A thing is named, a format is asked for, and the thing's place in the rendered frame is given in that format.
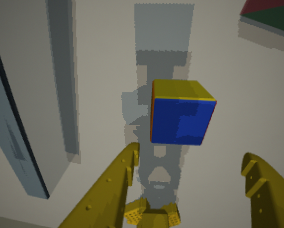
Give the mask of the grey side wall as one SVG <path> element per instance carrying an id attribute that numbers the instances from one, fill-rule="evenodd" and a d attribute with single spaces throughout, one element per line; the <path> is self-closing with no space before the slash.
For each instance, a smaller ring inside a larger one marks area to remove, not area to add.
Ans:
<path id="1" fill-rule="evenodd" d="M 68 0 L 0 0 L 0 147 L 43 199 L 77 153 Z"/>

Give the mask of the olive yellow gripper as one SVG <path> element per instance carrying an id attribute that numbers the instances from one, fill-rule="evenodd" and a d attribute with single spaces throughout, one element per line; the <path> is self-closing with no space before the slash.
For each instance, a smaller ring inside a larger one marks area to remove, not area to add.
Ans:
<path id="1" fill-rule="evenodd" d="M 128 186 L 140 143 L 128 144 L 58 228 L 122 228 Z M 241 175 L 251 199 L 252 228 L 284 228 L 284 178 L 261 157 L 245 153 Z"/>

